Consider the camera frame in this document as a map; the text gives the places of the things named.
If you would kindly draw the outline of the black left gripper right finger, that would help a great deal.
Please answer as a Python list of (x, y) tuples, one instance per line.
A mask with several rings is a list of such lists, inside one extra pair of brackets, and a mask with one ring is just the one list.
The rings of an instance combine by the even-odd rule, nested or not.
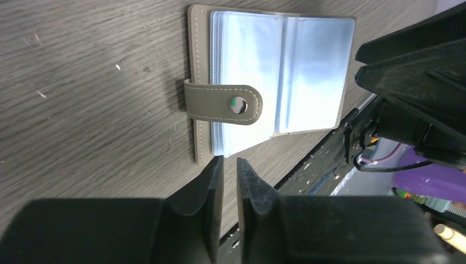
[(237, 160), (242, 263), (450, 263), (421, 209), (397, 196), (282, 195)]

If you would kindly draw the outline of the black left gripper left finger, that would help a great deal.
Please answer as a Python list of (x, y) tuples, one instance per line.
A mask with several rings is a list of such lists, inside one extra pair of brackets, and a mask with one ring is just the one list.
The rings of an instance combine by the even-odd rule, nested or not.
[(166, 198), (37, 199), (1, 237), (1, 263), (216, 263), (224, 159)]

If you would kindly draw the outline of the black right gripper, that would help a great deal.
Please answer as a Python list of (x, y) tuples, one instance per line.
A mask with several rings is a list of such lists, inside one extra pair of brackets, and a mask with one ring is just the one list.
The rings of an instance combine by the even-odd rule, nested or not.
[[(465, 170), (465, 3), (364, 43), (356, 60), (364, 63), (357, 85), (402, 108), (381, 98), (370, 102), (345, 130), (346, 162), (361, 172), (434, 163)], [(377, 167), (385, 158), (362, 158), (374, 137), (413, 146), (424, 160)]]

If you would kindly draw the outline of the grey card holder wallet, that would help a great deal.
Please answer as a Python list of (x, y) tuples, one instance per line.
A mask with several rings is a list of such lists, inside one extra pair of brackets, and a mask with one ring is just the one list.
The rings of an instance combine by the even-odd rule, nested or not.
[(187, 22), (197, 164), (339, 125), (355, 17), (194, 4)]

